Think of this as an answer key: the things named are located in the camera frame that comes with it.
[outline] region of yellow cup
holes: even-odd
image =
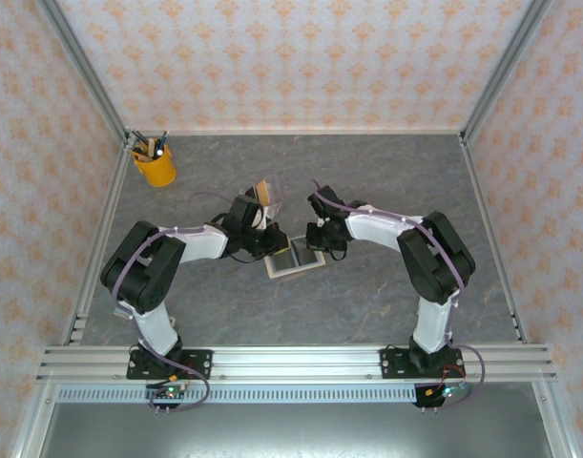
[[[177,176],[177,170],[172,161],[173,155],[170,154],[168,145],[164,145],[164,154],[156,160],[143,162],[143,156],[132,152],[135,158],[135,166],[142,175],[147,178],[147,182],[156,188],[167,186],[172,183]]]

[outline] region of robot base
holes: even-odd
[[[387,347],[380,350],[383,379],[442,379],[444,366],[463,365],[461,350],[445,345],[428,354],[412,338],[409,348]]]
[[[191,367],[202,374],[207,380],[210,379],[211,368],[213,365],[212,350],[192,350],[175,347],[166,355],[166,357],[170,360]],[[180,369],[165,364],[140,344],[131,348],[128,371],[126,372],[126,378],[128,380],[162,380],[167,379],[172,375],[179,376],[180,374],[182,374]]]

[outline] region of patterned wallpaper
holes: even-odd
[[[583,0],[554,0],[472,143],[531,338],[583,439]]]
[[[530,0],[62,0],[145,130],[460,130]]]
[[[117,142],[35,0],[0,0],[0,457],[90,253]]]

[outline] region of wall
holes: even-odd
[[[471,144],[514,292],[583,439],[583,0],[554,0]]]
[[[530,0],[62,0],[145,130],[465,126]]]
[[[0,457],[81,280],[117,142],[34,0],[0,0]]]

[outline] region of black bracket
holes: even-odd
[[[434,358],[422,367],[416,364],[416,356],[416,350],[412,348],[387,347],[380,350],[383,379],[442,379],[444,366],[464,364],[461,350],[448,346],[434,353]]]
[[[211,377],[211,369],[213,367],[213,350],[182,349],[177,361],[196,370],[208,380]],[[149,352],[140,347],[135,347],[130,351],[126,378],[128,380],[162,380],[167,379],[173,373],[178,374],[180,372],[180,370],[167,364],[159,364],[154,361],[154,357]]]

